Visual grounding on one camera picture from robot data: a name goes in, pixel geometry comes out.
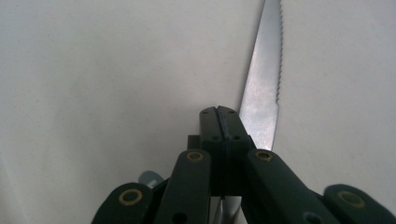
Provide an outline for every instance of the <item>serrated knife blade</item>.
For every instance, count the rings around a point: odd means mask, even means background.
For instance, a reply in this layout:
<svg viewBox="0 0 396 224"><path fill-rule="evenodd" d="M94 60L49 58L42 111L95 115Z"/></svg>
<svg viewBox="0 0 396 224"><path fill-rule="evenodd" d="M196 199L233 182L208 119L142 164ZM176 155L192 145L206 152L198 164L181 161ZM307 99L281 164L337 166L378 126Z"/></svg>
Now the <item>serrated knife blade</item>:
<svg viewBox="0 0 396 224"><path fill-rule="evenodd" d="M257 148L273 148L281 57L280 0L266 0L239 112Z"/></svg>

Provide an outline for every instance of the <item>brass screw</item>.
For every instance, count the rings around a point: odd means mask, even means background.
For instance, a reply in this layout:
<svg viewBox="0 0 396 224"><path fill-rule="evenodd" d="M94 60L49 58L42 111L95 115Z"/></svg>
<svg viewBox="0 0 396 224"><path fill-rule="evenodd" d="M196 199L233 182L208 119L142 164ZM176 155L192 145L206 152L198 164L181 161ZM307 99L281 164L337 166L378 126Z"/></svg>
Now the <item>brass screw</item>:
<svg viewBox="0 0 396 224"><path fill-rule="evenodd" d="M256 157L261 161L270 161L274 156L267 151L258 151L255 153Z"/></svg>
<svg viewBox="0 0 396 224"><path fill-rule="evenodd" d="M365 205L365 202L363 198L361 198L359 195L354 194L352 192L342 190L337 193L338 198L340 198L344 203L347 203L353 207L356 208L363 208Z"/></svg>
<svg viewBox="0 0 396 224"><path fill-rule="evenodd" d="M125 196L134 194L135 198L133 200L125 199ZM122 194L120 194L119 201L125 206L132 206L140 202L143 198L143 193L139 189L127 189Z"/></svg>
<svg viewBox="0 0 396 224"><path fill-rule="evenodd" d="M189 161L198 162L204 159L204 155L201 152L189 152L187 154L187 159L189 159Z"/></svg>

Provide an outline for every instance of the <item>white background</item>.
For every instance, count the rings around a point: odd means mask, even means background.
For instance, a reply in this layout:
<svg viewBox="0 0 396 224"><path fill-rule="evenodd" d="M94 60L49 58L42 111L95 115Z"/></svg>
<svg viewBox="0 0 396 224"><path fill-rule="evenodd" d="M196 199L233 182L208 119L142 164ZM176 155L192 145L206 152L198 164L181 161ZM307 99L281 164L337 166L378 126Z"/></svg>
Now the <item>white background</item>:
<svg viewBox="0 0 396 224"><path fill-rule="evenodd" d="M394 214L396 3L282 1L275 152ZM168 177L198 113L238 109L262 1L1 1L0 223L90 223Z"/></svg>

